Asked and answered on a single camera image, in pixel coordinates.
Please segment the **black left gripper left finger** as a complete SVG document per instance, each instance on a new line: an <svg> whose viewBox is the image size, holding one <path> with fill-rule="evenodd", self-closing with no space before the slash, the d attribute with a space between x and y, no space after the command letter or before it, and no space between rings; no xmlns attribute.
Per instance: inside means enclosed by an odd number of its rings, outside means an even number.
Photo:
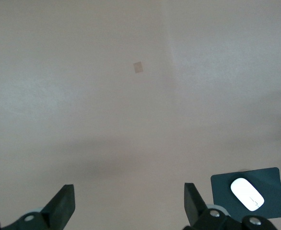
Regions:
<svg viewBox="0 0 281 230"><path fill-rule="evenodd" d="M75 211L74 185L64 185L40 211L21 216L0 230L62 230Z"/></svg>

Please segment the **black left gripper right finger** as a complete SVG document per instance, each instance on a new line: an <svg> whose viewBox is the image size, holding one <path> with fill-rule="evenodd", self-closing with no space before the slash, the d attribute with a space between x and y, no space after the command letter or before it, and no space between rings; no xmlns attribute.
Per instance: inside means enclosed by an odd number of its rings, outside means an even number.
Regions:
<svg viewBox="0 0 281 230"><path fill-rule="evenodd" d="M184 184L184 208L189 221L186 230L276 230L268 219L248 215L234 220L216 208L208 208L193 183Z"/></svg>

